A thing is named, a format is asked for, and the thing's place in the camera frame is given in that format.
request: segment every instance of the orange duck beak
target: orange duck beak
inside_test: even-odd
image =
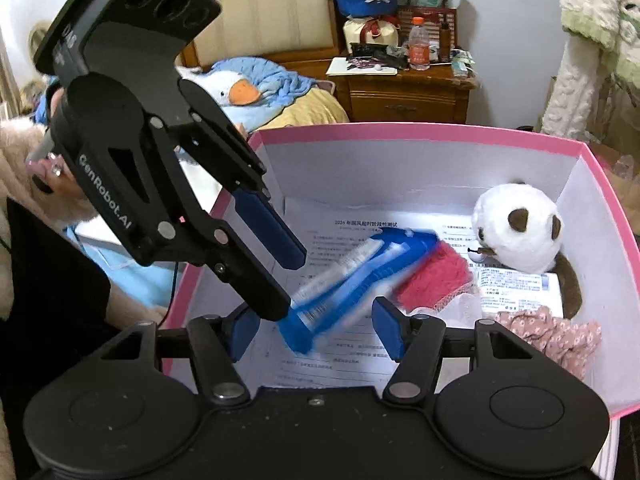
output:
[[[233,84],[229,90],[229,102],[235,106],[250,105],[260,99],[260,91],[246,79]]]

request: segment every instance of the human hand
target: human hand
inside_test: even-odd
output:
[[[27,163],[27,171],[39,177],[54,193],[75,200],[85,198],[84,192],[78,186],[76,178],[61,155],[42,160],[30,160]]]

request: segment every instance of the blue toothbrush package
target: blue toothbrush package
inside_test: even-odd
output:
[[[375,297],[407,279],[437,243],[431,231],[383,227],[291,297],[289,315],[278,322],[289,348],[307,354],[318,335],[359,319]]]

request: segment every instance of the yellow bedsheet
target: yellow bedsheet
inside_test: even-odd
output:
[[[310,124],[348,123],[349,118],[337,99],[325,90],[312,88],[287,106],[274,120],[258,128],[282,128],[283,126],[309,126]]]

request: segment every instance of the knitted blanket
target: knitted blanket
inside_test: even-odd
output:
[[[615,73],[640,88],[640,0],[560,0],[560,6],[562,27],[572,35],[542,131],[590,140],[587,120],[604,76]]]

